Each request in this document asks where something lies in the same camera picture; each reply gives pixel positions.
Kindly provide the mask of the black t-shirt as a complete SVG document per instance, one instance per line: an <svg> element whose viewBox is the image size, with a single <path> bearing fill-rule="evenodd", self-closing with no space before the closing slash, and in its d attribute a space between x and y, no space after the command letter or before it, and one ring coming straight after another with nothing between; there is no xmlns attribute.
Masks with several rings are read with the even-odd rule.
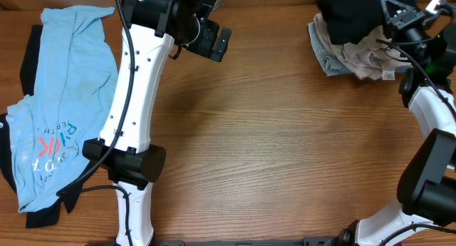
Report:
<svg viewBox="0 0 456 246"><path fill-rule="evenodd" d="M396 0L415 6L416 0ZM359 43L383 23L380 0L316 0L331 43Z"/></svg>

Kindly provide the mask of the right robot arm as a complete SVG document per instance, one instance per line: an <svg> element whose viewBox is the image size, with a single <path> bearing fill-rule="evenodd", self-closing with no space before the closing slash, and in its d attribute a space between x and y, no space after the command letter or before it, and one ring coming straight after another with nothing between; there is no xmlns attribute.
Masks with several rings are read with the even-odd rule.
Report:
<svg viewBox="0 0 456 246"><path fill-rule="evenodd" d="M452 234L455 222L455 103L449 75L455 67L455 22L434 37L426 23L455 16L455 6L432 0L424 11L396 0L380 0L383 44L412 64L400 84L404 106L425 139L401 175L396 199L376 214L352 222L335 237L306 238L305 245L400 245L423 230Z"/></svg>

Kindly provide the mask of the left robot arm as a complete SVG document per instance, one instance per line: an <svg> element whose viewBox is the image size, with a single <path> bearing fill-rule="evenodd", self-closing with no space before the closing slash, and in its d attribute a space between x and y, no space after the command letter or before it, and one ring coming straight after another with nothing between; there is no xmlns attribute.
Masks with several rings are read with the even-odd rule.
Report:
<svg viewBox="0 0 456 246"><path fill-rule="evenodd" d="M222 0L115 0L123 54L113 102L99 135L83 144L94 168L108 173L118 201L115 245L153 245L151 194L165 164L151 142L152 110L165 64L187 50L220 62L232 32L209 15Z"/></svg>

